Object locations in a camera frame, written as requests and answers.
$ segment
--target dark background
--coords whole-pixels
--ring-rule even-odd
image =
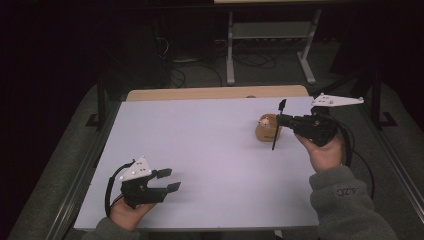
[[[156,13],[93,11],[109,1],[89,3],[90,11],[67,1],[0,3],[1,239],[13,227],[79,102],[104,72],[112,79],[120,76],[105,82],[112,97],[134,88],[160,88],[168,79],[167,63],[157,57],[157,31],[181,48],[199,46],[211,58],[207,46],[226,34],[227,14],[222,12],[167,13],[158,24]],[[342,42],[335,72],[372,66],[424,129],[424,16],[419,6],[419,1],[402,1],[359,10],[324,9],[315,41]],[[334,16],[340,21],[329,21]],[[205,31],[205,24],[214,31]],[[136,51],[128,47],[134,44]]]

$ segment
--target black cable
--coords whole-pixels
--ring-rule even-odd
[[[118,175],[118,173],[122,169],[129,168],[131,165],[133,165],[134,162],[135,162],[135,160],[133,159],[133,161],[131,163],[127,163],[127,164],[122,165],[120,168],[118,168],[118,170],[116,170],[116,172],[112,175],[112,177],[109,178],[109,182],[107,184],[106,194],[105,194],[105,212],[106,212],[107,217],[110,216],[110,210],[111,210],[110,195],[112,193],[112,187],[113,187],[113,183],[115,182],[115,177],[116,177],[116,175]]]
[[[374,180],[374,174],[372,173],[371,167],[370,165],[365,161],[365,159],[361,156],[361,154],[359,154],[357,151],[353,151],[353,153],[355,153],[359,159],[361,159],[361,161],[364,163],[365,167],[368,170],[368,173],[370,175],[371,178],[371,194],[370,197],[372,200],[374,200],[374,192],[375,192],[375,180]]]
[[[346,131],[349,132],[350,136],[352,137],[352,141],[351,141],[351,151],[352,153],[356,154],[358,156],[358,158],[364,163],[365,167],[367,168],[368,174],[370,175],[370,179],[371,179],[371,193],[370,193],[370,197],[372,200],[374,200],[374,193],[375,193],[375,179],[374,179],[374,174],[371,170],[370,165],[365,161],[365,158],[363,158],[356,150],[355,150],[355,135],[353,135],[352,130],[343,122],[337,121],[341,126],[344,127],[344,129],[346,129]]]
[[[171,80],[171,82],[172,83],[174,83],[175,84],[175,86],[177,87],[177,88],[181,88],[182,86],[184,86],[185,85],[185,81],[186,81],[186,76],[185,76],[185,74],[184,74],[184,72],[182,72],[182,71],[180,71],[180,70],[178,70],[178,69],[172,69],[173,71],[176,71],[176,72],[178,72],[178,73],[180,73],[181,74],[181,76],[182,76],[182,78],[178,78],[178,77],[176,77],[174,74],[172,74],[171,73],[171,75],[172,75],[172,77],[174,78],[174,79],[176,79],[176,80],[179,80],[179,81],[181,81],[181,83],[180,84],[176,84],[176,83],[174,83],[172,80]]]
[[[223,84],[222,84],[222,78],[221,78],[221,75],[219,74],[219,72],[218,71],[216,71],[214,68],[212,68],[212,67],[209,67],[209,66],[207,66],[207,65],[201,65],[201,64],[189,64],[189,63],[186,63],[186,64],[184,64],[184,65],[182,65],[182,66],[178,66],[178,67],[176,67],[176,68],[184,68],[184,67],[204,67],[204,68],[207,68],[207,69],[210,69],[211,71],[213,71],[214,73],[216,73],[216,75],[218,76],[218,79],[219,79],[219,85],[220,85],[220,87],[222,87],[223,86]]]

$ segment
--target hand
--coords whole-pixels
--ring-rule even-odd
[[[128,206],[124,198],[121,197],[113,205],[110,212],[110,220],[116,225],[127,231],[134,231],[140,220],[155,206],[156,204],[140,204],[135,209]]]
[[[311,140],[297,134],[295,135],[308,151],[315,172],[340,167],[343,157],[343,144],[339,138],[334,137],[325,146],[318,147]]]

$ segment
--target wires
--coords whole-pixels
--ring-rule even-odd
[[[338,121],[338,120],[336,120],[339,124],[340,124],[340,126],[342,126],[347,132],[349,132],[349,135],[352,137],[352,140],[350,141],[351,143],[351,147],[350,147],[350,151],[353,153],[353,154],[355,154],[363,163],[364,163],[364,165],[365,165],[365,167],[367,168],[367,171],[368,171],[368,174],[369,174],[369,176],[370,176],[370,179],[371,179],[371,193],[370,193],[370,197],[371,197],[371,199],[374,199],[374,193],[375,193],[375,179],[374,179],[374,174],[373,174],[373,172],[372,172],[372,170],[371,170],[371,167],[370,167],[370,165],[365,161],[365,158],[363,158],[362,157],[362,155],[361,154],[359,154],[356,150],[355,150],[355,136],[353,135],[353,132],[352,132],[352,130],[349,128],[349,127],[347,127],[346,126],[346,124],[344,124],[344,123],[342,123],[342,122],[340,122],[340,121]]]
[[[181,71],[180,69],[181,69],[181,68],[195,68],[195,67],[206,68],[206,69],[209,69],[210,71],[214,72],[214,73],[216,74],[216,76],[218,77],[218,81],[219,81],[218,83],[219,83],[219,86],[220,86],[220,87],[222,87],[222,86],[223,86],[221,75],[219,74],[219,72],[218,72],[216,69],[214,69],[213,67],[210,67],[210,66],[208,66],[208,65],[204,65],[204,64],[196,63],[196,64],[184,64],[184,65],[176,66],[176,67],[172,68],[172,70],[173,70],[173,71],[178,71],[178,72],[179,72],[179,73],[183,76],[182,78],[175,78],[175,75],[172,75],[172,74],[171,74],[171,76],[173,76],[173,77],[174,77],[174,79],[181,81],[181,83],[180,83],[180,84],[175,84],[175,83],[174,83],[175,85],[177,85],[177,88],[182,87],[183,85],[185,85],[185,82],[186,82],[186,75],[185,75],[185,74],[184,74],[184,72],[183,72],[183,71]]]

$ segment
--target white plastic part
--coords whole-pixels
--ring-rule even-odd
[[[319,107],[336,107],[336,106],[345,106],[353,104],[364,103],[364,99],[361,98],[346,98],[346,97],[337,97],[321,94],[319,97],[315,98],[312,101],[313,106]]]
[[[124,174],[119,178],[119,181],[125,182],[128,180],[141,178],[149,176],[152,174],[152,169],[150,169],[147,160],[144,157],[140,157],[124,172]]]

